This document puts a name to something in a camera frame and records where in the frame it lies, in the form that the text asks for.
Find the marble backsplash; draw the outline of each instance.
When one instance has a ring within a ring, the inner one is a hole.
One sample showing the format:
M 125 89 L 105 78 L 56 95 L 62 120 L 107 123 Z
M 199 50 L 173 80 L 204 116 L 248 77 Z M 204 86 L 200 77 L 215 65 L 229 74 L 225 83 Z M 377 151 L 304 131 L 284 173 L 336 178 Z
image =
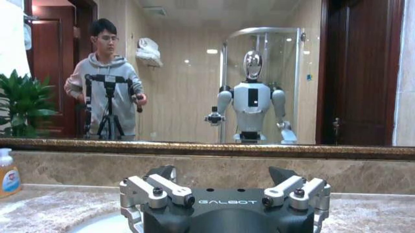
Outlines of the marble backsplash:
M 236 158 L 14 151 L 22 183 L 117 186 L 161 165 L 177 168 L 188 187 L 272 187 L 268 167 L 292 169 L 308 180 L 325 179 L 332 192 L 415 194 L 415 163 L 393 161 Z

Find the bolt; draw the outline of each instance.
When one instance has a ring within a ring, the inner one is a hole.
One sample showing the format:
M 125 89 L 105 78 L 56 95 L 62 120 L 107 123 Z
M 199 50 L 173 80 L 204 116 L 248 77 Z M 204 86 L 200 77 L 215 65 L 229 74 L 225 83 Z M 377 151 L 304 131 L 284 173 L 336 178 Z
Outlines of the bolt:
M 160 187 L 153 188 L 153 195 L 160 196 L 163 194 L 163 189 Z
M 295 191 L 293 191 L 293 194 L 297 196 L 297 197 L 304 197 L 304 190 L 301 188 L 297 188 Z
M 185 208 L 189 208 L 189 207 L 192 207 L 192 205 L 195 204 L 195 197 L 193 197 L 193 195 L 187 195 L 185 197 L 184 197 L 184 207 Z
M 265 207 L 271 207 L 272 203 L 273 203 L 273 200 L 269 197 L 264 197 L 261 199 L 261 203 L 264 204 Z

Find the humanoid robot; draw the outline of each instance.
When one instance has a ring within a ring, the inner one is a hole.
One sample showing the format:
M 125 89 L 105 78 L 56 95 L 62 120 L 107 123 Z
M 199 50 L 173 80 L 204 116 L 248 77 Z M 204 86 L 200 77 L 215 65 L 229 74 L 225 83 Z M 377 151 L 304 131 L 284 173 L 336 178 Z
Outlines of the humanoid robot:
M 233 89 L 229 86 L 220 87 L 217 106 L 212 107 L 212 113 L 205 116 L 205 121 L 212 126 L 219 126 L 225 120 L 225 108 L 233 100 L 232 106 L 240 130 L 240 133 L 235 134 L 233 139 L 241 143 L 256 143 L 267 139 L 261 134 L 261 128 L 272 103 L 276 126 L 283 137 L 281 143 L 295 144 L 297 138 L 291 130 L 291 123 L 283 120 L 285 116 L 285 94 L 280 89 L 271 92 L 269 87 L 259 82 L 261 67 L 263 59 L 260 53 L 255 50 L 248 51 L 243 62 L 247 79 Z

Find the sink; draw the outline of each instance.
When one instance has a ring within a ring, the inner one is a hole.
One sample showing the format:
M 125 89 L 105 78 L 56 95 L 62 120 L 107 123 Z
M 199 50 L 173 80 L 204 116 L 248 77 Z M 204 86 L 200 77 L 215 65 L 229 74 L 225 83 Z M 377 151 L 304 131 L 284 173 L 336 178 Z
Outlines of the sink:
M 95 217 L 77 225 L 69 233 L 132 233 L 128 228 L 127 218 L 120 213 L 112 213 Z

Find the ceiling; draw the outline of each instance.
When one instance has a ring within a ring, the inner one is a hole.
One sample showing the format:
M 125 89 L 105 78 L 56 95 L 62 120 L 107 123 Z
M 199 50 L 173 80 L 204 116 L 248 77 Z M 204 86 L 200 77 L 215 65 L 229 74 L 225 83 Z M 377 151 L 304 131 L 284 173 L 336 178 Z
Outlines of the ceiling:
M 139 0 L 141 7 L 163 7 L 167 16 L 152 15 L 155 24 L 224 29 L 283 26 L 301 0 Z

